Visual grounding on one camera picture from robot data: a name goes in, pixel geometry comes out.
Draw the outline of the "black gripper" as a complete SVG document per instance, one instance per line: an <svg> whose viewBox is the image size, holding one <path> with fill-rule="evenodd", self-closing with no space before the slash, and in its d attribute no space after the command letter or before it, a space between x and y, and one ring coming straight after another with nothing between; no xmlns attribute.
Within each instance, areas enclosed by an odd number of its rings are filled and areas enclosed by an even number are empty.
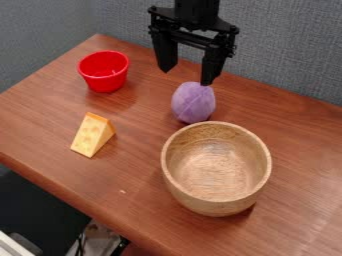
<svg viewBox="0 0 342 256"><path fill-rule="evenodd" d="M208 86L232 56L239 28L219 17L220 0L173 0L172 7L151 6L149 35L156 62L167 73L177 64L177 43L204 50L200 84Z"/></svg>

